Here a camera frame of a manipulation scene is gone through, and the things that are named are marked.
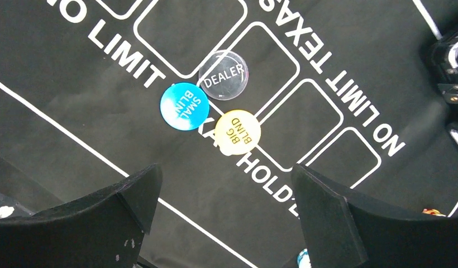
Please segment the blue small blind button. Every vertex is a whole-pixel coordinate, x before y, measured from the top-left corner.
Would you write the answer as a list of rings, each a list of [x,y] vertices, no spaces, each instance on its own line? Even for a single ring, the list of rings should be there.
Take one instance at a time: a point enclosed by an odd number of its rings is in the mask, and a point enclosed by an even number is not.
[[[176,83],[168,87],[160,99],[160,114],[174,129],[197,129],[209,115],[206,93],[192,83]]]

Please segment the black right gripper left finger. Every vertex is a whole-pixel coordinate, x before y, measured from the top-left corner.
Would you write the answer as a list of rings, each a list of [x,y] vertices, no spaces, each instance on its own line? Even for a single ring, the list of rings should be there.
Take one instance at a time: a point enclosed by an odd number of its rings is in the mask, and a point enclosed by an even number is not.
[[[30,217],[0,219],[0,267],[135,267],[162,178],[153,164]]]

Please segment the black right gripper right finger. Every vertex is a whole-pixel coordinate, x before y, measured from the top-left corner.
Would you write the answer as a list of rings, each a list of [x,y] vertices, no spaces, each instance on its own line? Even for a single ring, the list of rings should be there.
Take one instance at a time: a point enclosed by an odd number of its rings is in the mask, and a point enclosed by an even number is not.
[[[458,267],[458,216],[391,205],[302,165],[291,180],[312,267]]]

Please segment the yellow big blind button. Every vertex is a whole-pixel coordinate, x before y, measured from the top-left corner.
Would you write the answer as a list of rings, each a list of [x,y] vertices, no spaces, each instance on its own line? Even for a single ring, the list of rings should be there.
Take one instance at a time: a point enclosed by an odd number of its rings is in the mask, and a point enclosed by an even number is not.
[[[244,155],[254,149],[261,138],[261,125],[250,112],[234,109],[217,121],[214,141],[226,155]]]

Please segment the clear dealer button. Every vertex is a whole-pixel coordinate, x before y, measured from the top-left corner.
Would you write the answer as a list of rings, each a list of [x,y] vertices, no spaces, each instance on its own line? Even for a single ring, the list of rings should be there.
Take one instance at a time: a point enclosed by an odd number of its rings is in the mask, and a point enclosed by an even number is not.
[[[246,61],[231,50],[217,50],[199,68],[198,85],[211,98],[229,101],[246,88],[249,69]]]

